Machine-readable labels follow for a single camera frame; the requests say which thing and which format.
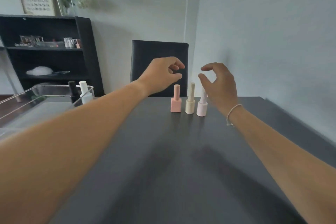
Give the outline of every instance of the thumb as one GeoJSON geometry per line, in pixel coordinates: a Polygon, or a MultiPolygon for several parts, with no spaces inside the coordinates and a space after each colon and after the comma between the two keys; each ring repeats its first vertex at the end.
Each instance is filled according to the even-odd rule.
{"type": "Polygon", "coordinates": [[[179,79],[182,78],[182,74],[180,74],[180,73],[172,74],[171,78],[172,78],[173,82],[177,82],[179,79]]]}
{"type": "Polygon", "coordinates": [[[198,78],[200,79],[201,84],[203,88],[205,89],[205,91],[207,91],[207,89],[210,87],[212,83],[209,81],[209,79],[207,78],[205,74],[199,74],[198,78]]]}

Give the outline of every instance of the black chair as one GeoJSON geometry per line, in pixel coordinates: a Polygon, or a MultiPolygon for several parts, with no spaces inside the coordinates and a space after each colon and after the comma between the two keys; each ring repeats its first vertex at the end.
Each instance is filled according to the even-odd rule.
{"type": "MultiPolygon", "coordinates": [[[[188,89],[188,48],[189,45],[186,43],[133,40],[131,82],[140,77],[153,59],[174,56],[185,65],[185,69],[178,70],[178,73],[182,74],[182,78],[175,84],[180,85],[180,96],[186,97],[188,89]]],[[[153,94],[151,97],[172,97],[173,95],[174,85],[170,85],[167,89],[153,94]]]]}

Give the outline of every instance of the finger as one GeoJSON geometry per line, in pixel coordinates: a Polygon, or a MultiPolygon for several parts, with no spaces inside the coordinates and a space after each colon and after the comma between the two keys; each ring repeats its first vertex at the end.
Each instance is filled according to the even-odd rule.
{"type": "Polygon", "coordinates": [[[229,69],[223,64],[223,63],[209,63],[205,66],[201,67],[202,71],[210,71],[213,70],[216,75],[218,75],[221,72],[229,72],[229,69]]]}
{"type": "Polygon", "coordinates": [[[164,58],[166,63],[170,65],[177,65],[179,68],[185,68],[186,66],[177,57],[167,57],[164,58]]]}
{"type": "Polygon", "coordinates": [[[179,70],[180,68],[177,65],[170,65],[169,67],[172,70],[179,70]]]}
{"type": "Polygon", "coordinates": [[[180,73],[172,74],[171,78],[172,78],[172,83],[177,82],[179,79],[182,78],[182,74],[180,73]]]}
{"type": "Polygon", "coordinates": [[[209,79],[206,77],[205,74],[199,74],[198,78],[200,79],[201,84],[205,89],[205,91],[207,91],[207,89],[212,85],[212,82],[209,81],[209,79]]]}

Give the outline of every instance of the bracelet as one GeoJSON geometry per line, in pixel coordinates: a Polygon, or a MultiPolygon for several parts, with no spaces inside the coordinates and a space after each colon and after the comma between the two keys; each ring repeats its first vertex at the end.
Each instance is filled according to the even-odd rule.
{"type": "Polygon", "coordinates": [[[230,113],[233,111],[233,109],[235,109],[235,108],[238,107],[238,106],[243,106],[243,105],[242,105],[242,104],[237,104],[237,105],[235,105],[235,106],[229,111],[228,115],[226,116],[226,125],[227,125],[227,126],[234,126],[232,123],[231,123],[231,124],[229,123],[229,115],[230,115],[230,113]]]}

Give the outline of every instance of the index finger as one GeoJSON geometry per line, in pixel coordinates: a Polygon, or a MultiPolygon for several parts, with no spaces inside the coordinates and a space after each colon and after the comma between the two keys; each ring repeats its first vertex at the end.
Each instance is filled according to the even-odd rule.
{"type": "Polygon", "coordinates": [[[177,57],[167,57],[166,58],[167,64],[170,65],[177,65],[179,68],[185,68],[186,66],[180,61],[177,57]]]}
{"type": "Polygon", "coordinates": [[[220,72],[229,72],[229,69],[223,64],[223,63],[209,63],[201,67],[202,71],[210,71],[213,70],[215,74],[217,75],[220,72]]]}

